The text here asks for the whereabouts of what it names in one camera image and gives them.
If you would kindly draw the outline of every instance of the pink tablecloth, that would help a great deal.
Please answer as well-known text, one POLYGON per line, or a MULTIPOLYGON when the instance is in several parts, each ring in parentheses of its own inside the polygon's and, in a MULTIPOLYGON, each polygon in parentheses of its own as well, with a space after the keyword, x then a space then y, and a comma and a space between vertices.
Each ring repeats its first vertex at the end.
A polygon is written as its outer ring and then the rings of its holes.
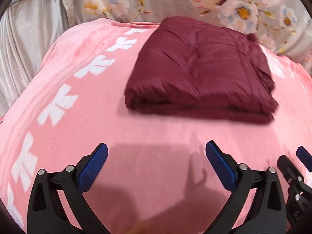
POLYGON ((99 142, 108 145, 109 157, 84 196, 113 234, 142 220, 149 233, 203 232, 229 197, 205 157, 209 140, 250 168, 276 167, 286 154, 306 174, 295 151, 301 145, 312 151, 312 80, 301 65, 265 48, 280 104, 269 125, 129 113, 124 88, 157 27, 99 19, 71 28, 6 114, 0 125, 0 197, 24 230, 36 172, 76 164, 99 142))

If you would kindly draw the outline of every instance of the silver screw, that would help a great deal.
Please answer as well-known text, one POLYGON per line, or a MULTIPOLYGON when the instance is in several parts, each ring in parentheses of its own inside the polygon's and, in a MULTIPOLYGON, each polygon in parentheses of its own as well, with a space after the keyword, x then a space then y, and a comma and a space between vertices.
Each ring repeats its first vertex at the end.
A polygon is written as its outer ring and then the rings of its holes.
POLYGON ((41 175, 43 175, 45 172, 46 172, 46 171, 45 171, 44 169, 41 169, 41 170, 38 171, 38 175, 41 176, 41 175))
POLYGON ((73 170, 74 170, 74 166, 73 165, 69 165, 69 166, 66 167, 66 171, 69 172, 69 173, 72 172, 73 170))
POLYGON ((276 173, 276 170, 275 170, 275 168, 270 167, 270 168, 269 168, 269 172, 270 172, 270 173, 276 173))
POLYGON ((240 168, 241 170, 245 171, 245 170, 248 169, 248 166, 245 165, 244 163, 241 163, 241 164, 239 165, 239 168, 240 168))

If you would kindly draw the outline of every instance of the maroon puffer jacket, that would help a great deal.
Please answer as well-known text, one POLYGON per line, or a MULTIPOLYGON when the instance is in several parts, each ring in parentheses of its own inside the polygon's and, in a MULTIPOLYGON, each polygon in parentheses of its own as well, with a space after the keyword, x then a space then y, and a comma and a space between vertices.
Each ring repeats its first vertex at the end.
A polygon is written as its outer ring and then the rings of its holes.
POLYGON ((254 36, 169 17, 142 47, 124 96, 140 113, 267 123, 273 88, 254 36))

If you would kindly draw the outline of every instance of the blue gripper pad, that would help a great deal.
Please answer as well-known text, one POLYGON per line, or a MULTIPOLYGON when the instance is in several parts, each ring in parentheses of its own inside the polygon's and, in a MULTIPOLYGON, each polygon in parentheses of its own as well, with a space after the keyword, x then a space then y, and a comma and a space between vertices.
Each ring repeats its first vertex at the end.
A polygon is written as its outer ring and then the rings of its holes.
POLYGON ((312 173, 312 156, 302 146, 297 149, 297 158, 299 158, 308 171, 312 173))
POLYGON ((106 144, 100 143, 95 151, 90 155, 90 159, 80 172, 78 181, 78 191, 80 193, 90 190, 93 182, 96 180, 99 171, 102 169, 108 157, 108 148, 106 144))
POLYGON ((223 152, 214 141, 209 141, 206 144, 206 156, 218 175, 223 187, 228 191, 234 192, 237 188, 236 175, 223 155, 223 152))

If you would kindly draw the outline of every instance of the floral curtain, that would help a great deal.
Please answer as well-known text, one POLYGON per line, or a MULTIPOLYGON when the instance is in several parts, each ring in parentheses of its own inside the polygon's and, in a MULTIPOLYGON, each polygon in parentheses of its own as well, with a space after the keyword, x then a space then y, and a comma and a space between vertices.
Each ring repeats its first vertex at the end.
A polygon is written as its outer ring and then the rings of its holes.
POLYGON ((277 54, 304 62, 312 47, 311 18, 300 0, 63 0, 71 25, 100 17, 161 22, 188 16, 245 34, 277 54))

